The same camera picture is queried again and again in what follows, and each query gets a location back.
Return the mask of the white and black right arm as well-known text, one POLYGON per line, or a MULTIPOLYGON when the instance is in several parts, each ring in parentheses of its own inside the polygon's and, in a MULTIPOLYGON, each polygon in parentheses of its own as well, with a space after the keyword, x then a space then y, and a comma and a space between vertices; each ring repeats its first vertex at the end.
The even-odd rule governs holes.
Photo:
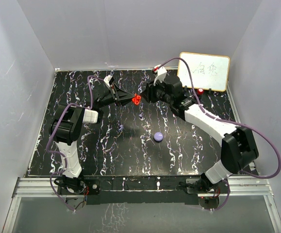
POLYGON ((237 174, 258 158, 252 130, 225 123, 207 110, 201 110, 197 100, 185 94, 178 77, 167 78, 162 82, 152 81, 140 95, 148 103, 167 103, 175 116, 196 125, 221 146, 220 160, 202 173, 200 179, 192 184, 193 188, 214 192, 220 181, 237 174))

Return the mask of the purple charging case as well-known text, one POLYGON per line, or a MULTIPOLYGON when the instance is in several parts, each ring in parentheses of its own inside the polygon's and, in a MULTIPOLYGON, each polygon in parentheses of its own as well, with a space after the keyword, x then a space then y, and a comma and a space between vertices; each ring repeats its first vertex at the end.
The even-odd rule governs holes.
POLYGON ((161 142, 163 140, 164 136, 161 132, 156 132, 154 134, 153 138, 156 142, 161 142))

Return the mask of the orange earbud charging case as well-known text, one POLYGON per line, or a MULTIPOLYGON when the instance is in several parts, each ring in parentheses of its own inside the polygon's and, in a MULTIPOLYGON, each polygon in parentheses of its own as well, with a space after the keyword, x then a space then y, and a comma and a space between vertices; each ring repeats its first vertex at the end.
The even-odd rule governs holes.
POLYGON ((139 105, 139 103, 141 102, 141 96, 138 94, 135 94, 134 97, 132 98, 132 102, 135 105, 139 105))

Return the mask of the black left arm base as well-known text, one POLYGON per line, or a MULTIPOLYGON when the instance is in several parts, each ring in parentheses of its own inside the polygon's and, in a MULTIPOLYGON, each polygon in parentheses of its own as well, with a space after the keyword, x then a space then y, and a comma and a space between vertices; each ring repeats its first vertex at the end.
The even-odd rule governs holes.
POLYGON ((98 195, 100 193, 100 182, 85 177, 69 178, 65 175, 54 180, 58 186, 60 195, 98 195))

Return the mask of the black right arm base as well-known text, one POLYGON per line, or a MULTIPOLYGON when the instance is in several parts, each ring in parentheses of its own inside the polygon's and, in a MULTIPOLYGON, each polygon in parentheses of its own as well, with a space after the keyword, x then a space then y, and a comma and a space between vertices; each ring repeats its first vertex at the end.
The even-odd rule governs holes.
POLYGON ((187 194, 197 194, 205 197, 216 198, 228 193, 228 185, 225 182, 211 184, 201 178, 188 178, 181 183, 187 194))

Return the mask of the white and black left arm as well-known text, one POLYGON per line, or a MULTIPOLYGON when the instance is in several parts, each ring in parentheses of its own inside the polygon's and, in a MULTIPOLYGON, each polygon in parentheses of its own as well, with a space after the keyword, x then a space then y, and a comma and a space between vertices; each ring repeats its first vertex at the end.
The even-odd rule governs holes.
POLYGON ((85 181, 79 178, 82 167, 77 148, 77 141, 83 124, 99 123, 103 115, 101 108, 104 106, 113 103, 117 106, 124 106, 130 102, 139 103, 140 99, 137 94, 128 93, 112 84, 103 95, 98 95, 95 99, 90 97, 88 107, 82 107, 74 103, 59 105, 49 128, 50 139, 46 150, 50 150, 53 141, 56 143, 57 153, 62 159, 62 175, 71 178, 68 188, 73 193, 79 194, 85 188, 85 181))

